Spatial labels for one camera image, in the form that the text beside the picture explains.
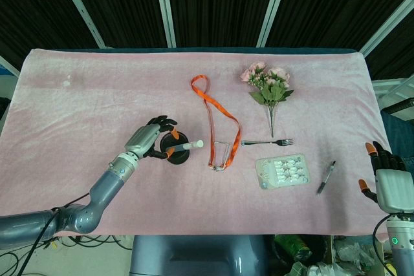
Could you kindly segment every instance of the pink flower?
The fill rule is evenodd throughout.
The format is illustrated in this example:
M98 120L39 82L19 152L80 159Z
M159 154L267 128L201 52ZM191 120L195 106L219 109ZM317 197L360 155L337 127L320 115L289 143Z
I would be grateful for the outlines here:
M268 75L271 76L272 74L277 75L279 78L284 79L286 82L288 82L290 79L290 74L288 74L285 69L280 67L273 67L269 69Z
M255 70L258 67L259 67L259 69L264 69L266 67L266 64L263 63L262 61L257 62L257 63L253 63L253 64L250 65L249 70L252 74L255 74Z
M250 69L246 69L241 75L241 81L243 82L248 82L248 80L250 79L250 75L252 74L252 72L250 71Z
M273 84L276 83L276 80L275 79L267 79L266 83L269 84L269 85L273 85Z

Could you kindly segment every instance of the orange lanyard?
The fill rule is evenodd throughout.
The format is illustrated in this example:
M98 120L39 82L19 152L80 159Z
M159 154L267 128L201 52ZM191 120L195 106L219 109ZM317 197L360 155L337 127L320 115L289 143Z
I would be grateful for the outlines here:
M194 85L194 83L199 79L205 79L207 81L206 90L204 92ZM210 160L208 161L208 166L214 170L222 171L231 165L231 163L233 162L234 156L237 152L237 148L239 147L240 140L241 140L240 123L222 105L220 105L217 100L215 100L214 98L206 94L208 92L208 89L210 88L210 80L208 79L207 76L205 76L204 74L200 74L194 77L191 80L191 87L193 91L204 100L204 104L206 105L206 108L208 111L208 119L210 121ZM228 155L228 158L226 159L225 163L223 163L222 166L219 166L219 167L214 166L213 164L213 161L214 161L214 122L213 122L212 110L208 106L207 102L211 103L214 107L217 108L217 110L219 110L221 113L223 113L228 118L233 119L237 123L237 126L239 128L237 135L235 137L234 143L233 143L232 150L230 151L230 154Z

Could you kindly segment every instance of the black curtain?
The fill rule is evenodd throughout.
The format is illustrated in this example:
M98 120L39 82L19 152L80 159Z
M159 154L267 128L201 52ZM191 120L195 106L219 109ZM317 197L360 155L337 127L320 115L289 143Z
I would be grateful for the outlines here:
M178 47L255 47L269 0L171 0Z
M281 0L269 47L361 49L403 0Z
M414 11L411 11L365 59L373 80L414 74Z
M167 47L158 0L82 0L113 48Z
M96 48L72 0L0 0L0 55L20 70L33 48Z

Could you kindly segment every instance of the robotic arm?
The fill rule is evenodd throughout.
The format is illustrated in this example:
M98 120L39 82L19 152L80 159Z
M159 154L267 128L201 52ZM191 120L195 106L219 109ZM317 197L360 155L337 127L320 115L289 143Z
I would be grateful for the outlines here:
M376 194L371 192L364 180L359 180L360 189L366 197L389 213L376 226L373 242L376 230L381 223L387 221L388 237L398 276L413 275L414 222L410 219L414 212L413 177L406 171L403 161L398 156L384 150L378 142L373 142L373 145L366 143L374 169Z
M0 249L32 244L44 229L41 240L51 239L62 230L81 234L95 230L105 208L137 169L141 159L147 156L161 159L171 156L173 149L161 153L154 146L162 132L169 131L178 139L174 128L176 124L167 116L159 116L139 128L125 144L125 152L109 163L106 172L91 187L91 201L86 206L67 204L52 210L0 217Z

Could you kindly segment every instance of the silver fork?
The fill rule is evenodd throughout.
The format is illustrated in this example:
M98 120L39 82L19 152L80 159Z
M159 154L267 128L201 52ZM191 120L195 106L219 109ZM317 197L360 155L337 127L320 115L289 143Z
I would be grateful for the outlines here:
M281 146L286 146L286 145L293 145L293 139L279 139L276 140L275 142L251 142L250 140L242 140L241 141L241 145L245 146L245 145L255 145L258 143L275 143L276 145L281 145Z

